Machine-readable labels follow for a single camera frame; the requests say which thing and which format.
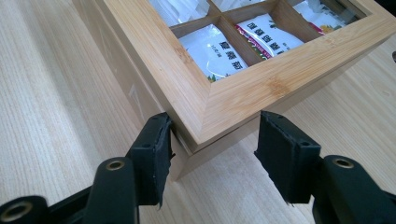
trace tea bag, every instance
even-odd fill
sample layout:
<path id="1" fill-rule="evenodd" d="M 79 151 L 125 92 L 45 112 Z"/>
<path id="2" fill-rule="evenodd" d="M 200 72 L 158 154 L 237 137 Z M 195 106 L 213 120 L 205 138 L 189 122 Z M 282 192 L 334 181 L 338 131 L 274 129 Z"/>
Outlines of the tea bag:
<path id="1" fill-rule="evenodd" d="M 346 26 L 346 22 L 322 5 L 319 0 L 303 1 L 293 7 L 319 33 L 326 35 Z"/>
<path id="2" fill-rule="evenodd" d="M 248 68 L 224 34 L 210 24 L 179 39 L 210 82 Z"/>
<path id="3" fill-rule="evenodd" d="M 228 11 L 263 1 L 264 0 L 212 0 L 212 2 L 220 9 L 220 11 Z"/>
<path id="4" fill-rule="evenodd" d="M 207 15 L 206 0 L 149 0 L 168 26 L 197 20 Z"/>
<path id="5" fill-rule="evenodd" d="M 304 43 L 294 35 L 277 28 L 269 14 L 243 21 L 235 27 L 262 53 L 264 60 L 297 48 Z"/>

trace wooden box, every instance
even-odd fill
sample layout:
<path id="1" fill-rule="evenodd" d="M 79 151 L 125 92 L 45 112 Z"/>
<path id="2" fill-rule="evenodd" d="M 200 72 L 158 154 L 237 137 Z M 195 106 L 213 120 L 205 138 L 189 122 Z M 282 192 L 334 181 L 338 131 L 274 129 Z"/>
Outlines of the wooden box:
<path id="1" fill-rule="evenodd" d="M 140 121 L 162 111 L 174 120 L 174 133 L 182 145 L 173 163 L 176 176 L 236 142 L 248 133 L 244 128 L 257 129 L 257 120 L 245 124 L 260 110 L 306 89 L 396 31 L 396 19 L 374 0 L 326 0 L 322 3 L 327 7 L 340 15 L 352 14 L 356 21 L 319 35 L 292 8 L 299 2 L 267 0 L 220 12 L 209 0 L 205 18 L 168 28 L 148 0 L 74 1 Z M 234 25 L 265 13 L 304 44 L 262 61 Z M 177 40 L 210 23 L 220 28 L 249 65 L 214 83 Z"/>

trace wooden table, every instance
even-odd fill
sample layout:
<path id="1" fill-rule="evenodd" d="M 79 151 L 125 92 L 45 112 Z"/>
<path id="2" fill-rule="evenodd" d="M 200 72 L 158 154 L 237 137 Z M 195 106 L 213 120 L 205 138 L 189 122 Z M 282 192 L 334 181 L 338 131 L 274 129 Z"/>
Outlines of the wooden table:
<path id="1" fill-rule="evenodd" d="M 71 1 L 0 1 L 0 28 L 0 204 L 32 194 L 53 204 L 89 186 L 101 161 L 123 156 L 143 124 Z M 322 156 L 359 161 L 393 193 L 395 50 L 396 36 L 300 103 L 275 108 L 322 144 Z M 286 205 L 253 156 L 257 135 L 168 180 L 163 207 L 141 207 L 141 222 L 312 223 L 311 205 Z"/>

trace clamp screw hole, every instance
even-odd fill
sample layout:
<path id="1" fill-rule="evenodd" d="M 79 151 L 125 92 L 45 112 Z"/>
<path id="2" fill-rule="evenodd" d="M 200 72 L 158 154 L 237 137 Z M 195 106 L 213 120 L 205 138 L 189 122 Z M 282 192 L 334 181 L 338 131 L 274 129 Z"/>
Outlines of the clamp screw hole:
<path id="1" fill-rule="evenodd" d="M 119 170 L 125 165 L 123 161 L 112 161 L 107 164 L 106 169 L 109 171 Z"/>
<path id="2" fill-rule="evenodd" d="M 28 214 L 33 208 L 30 202 L 18 202 L 12 204 L 3 214 L 0 216 L 2 222 L 12 222 L 18 220 L 24 215 Z"/>
<path id="3" fill-rule="evenodd" d="M 332 163 L 334 163 L 335 165 L 342 167 L 342 168 L 346 168 L 346 169 L 352 169 L 355 165 L 347 160 L 344 159 L 334 159 L 332 160 Z"/>

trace clamp jaw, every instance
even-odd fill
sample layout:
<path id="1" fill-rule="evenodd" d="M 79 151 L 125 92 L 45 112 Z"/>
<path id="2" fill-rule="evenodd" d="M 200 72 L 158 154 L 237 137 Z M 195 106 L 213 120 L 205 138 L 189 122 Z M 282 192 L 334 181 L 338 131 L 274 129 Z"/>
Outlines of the clamp jaw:
<path id="1" fill-rule="evenodd" d="M 287 203 L 315 197 L 316 223 L 396 223 L 396 197 L 356 161 L 319 156 L 320 145 L 288 119 L 261 113 L 256 157 Z"/>

